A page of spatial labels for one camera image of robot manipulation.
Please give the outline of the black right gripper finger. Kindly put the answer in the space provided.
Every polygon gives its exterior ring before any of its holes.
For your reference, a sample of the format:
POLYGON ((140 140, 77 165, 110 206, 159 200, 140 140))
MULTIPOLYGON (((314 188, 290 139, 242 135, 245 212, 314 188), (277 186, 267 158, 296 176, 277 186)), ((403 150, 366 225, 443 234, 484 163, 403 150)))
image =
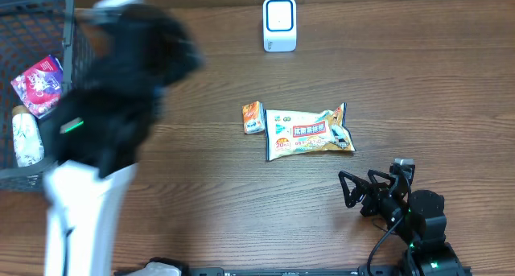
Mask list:
POLYGON ((369 170, 367 176, 370 180, 369 189, 371 190, 388 190, 397 181, 395 176, 377 170, 369 170))
POLYGON ((357 203, 361 202, 368 193, 369 183, 346 171, 340 171, 338 177, 343 190, 345 205, 347 208, 353 208, 357 203), (349 189, 347 180, 355 184, 352 190, 349 189))

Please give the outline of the gold wet wipes pack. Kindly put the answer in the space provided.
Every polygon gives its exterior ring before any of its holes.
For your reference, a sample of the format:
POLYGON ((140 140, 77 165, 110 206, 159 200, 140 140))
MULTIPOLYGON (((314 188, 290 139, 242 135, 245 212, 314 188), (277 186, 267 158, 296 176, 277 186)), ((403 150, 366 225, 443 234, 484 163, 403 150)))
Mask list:
POLYGON ((268 109, 266 159, 326 150, 354 152, 346 111, 346 103, 320 113, 268 109))

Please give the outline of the small orange box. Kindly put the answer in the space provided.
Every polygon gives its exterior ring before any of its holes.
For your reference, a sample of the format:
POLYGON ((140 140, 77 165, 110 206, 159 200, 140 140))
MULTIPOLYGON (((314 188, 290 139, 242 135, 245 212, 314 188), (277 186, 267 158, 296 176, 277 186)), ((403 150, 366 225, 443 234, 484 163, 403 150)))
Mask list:
POLYGON ((260 101, 243 105, 242 116, 243 128, 246 134, 257 134, 265 130, 265 110, 260 101))

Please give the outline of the white floral tube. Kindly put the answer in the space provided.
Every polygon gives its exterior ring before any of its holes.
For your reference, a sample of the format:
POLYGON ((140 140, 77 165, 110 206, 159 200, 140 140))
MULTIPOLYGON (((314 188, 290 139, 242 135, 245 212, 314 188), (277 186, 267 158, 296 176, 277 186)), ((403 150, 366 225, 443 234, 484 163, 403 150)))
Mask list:
POLYGON ((28 167, 44 157, 43 142, 35 117, 24 105, 12 110, 13 145, 19 167, 28 167))

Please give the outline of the red purple snack packet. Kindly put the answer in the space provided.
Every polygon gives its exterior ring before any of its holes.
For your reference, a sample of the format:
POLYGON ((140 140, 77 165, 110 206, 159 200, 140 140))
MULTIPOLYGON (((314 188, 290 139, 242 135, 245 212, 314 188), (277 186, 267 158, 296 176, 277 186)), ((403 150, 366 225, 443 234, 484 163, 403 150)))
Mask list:
POLYGON ((38 119, 45 117, 59 101, 63 69, 52 55, 44 57, 10 83, 25 107, 38 119))

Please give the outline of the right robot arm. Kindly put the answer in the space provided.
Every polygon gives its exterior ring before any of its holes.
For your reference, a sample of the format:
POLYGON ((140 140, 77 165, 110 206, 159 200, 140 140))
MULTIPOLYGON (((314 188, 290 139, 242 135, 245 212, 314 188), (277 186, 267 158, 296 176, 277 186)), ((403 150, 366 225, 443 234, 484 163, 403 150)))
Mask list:
POLYGON ((352 208, 361 203, 362 216, 381 216, 387 225, 369 254, 365 273, 377 273, 372 268, 373 256, 394 233, 406 243, 395 275, 470 275, 471 269, 461 264, 446 242, 444 197, 430 190, 413 191, 414 173, 415 165, 394 163, 387 173, 368 171, 367 180, 346 171, 338 174, 345 205, 352 208))

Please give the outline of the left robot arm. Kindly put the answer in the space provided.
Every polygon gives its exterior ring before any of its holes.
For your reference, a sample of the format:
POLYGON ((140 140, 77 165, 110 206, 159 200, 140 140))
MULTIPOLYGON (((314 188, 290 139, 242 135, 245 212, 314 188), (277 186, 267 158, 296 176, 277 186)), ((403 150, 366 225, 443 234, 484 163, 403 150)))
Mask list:
POLYGON ((91 24, 109 35, 108 51, 41 126, 49 162, 47 275, 110 274, 138 149, 159 119, 167 87, 202 64, 184 26, 157 6, 124 3, 91 13, 91 24))

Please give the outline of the white barcode scanner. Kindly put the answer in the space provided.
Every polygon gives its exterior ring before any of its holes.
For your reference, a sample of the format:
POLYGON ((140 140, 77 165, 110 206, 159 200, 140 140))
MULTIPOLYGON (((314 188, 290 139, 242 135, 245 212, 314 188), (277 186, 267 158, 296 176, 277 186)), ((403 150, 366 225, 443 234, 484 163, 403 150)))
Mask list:
POLYGON ((265 0, 262 4, 263 48, 267 52, 290 52, 297 46, 295 0, 265 0))

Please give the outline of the grey plastic mesh basket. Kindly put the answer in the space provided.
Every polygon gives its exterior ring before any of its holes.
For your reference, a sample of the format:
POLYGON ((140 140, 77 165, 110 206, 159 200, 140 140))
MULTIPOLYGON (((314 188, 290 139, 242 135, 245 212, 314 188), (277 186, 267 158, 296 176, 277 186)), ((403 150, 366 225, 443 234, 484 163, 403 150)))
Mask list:
POLYGON ((10 82, 47 55, 64 71, 63 93, 85 89, 83 79, 95 58, 89 40, 75 19, 74 0, 1 0, 1 189, 40 192, 42 175, 21 177, 13 147, 12 109, 22 101, 10 82))

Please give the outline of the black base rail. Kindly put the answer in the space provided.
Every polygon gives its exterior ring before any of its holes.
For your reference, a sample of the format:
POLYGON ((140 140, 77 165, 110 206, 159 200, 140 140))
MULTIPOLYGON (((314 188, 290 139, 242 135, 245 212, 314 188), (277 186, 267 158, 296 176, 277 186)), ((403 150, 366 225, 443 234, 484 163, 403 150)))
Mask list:
POLYGON ((118 270, 114 276, 359 276, 368 275, 365 268, 350 270, 224 270, 222 268, 183 268, 150 262, 136 270, 118 270))

